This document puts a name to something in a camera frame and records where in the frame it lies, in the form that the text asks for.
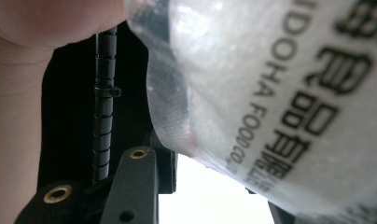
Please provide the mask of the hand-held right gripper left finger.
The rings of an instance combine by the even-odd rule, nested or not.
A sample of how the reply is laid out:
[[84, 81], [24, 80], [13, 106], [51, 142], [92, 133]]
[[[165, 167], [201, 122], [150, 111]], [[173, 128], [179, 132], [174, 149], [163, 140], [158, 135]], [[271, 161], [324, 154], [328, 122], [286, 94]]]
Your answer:
[[159, 195], [176, 191], [177, 154], [152, 132], [119, 161], [100, 224], [160, 224]]

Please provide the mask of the red and white refill pouch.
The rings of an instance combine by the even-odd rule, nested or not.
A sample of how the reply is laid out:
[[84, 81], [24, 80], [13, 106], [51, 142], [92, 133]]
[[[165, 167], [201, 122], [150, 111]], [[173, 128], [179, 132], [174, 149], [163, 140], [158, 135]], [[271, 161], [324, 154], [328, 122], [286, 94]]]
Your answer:
[[161, 143], [294, 224], [377, 224], [377, 0], [126, 0]]

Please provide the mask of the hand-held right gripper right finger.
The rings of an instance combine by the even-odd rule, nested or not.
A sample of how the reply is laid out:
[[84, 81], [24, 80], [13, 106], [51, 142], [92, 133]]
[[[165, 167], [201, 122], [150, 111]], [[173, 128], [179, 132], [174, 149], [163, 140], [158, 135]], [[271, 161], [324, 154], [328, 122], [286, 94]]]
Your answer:
[[268, 202], [274, 224], [295, 224], [295, 217], [279, 208], [275, 204]]

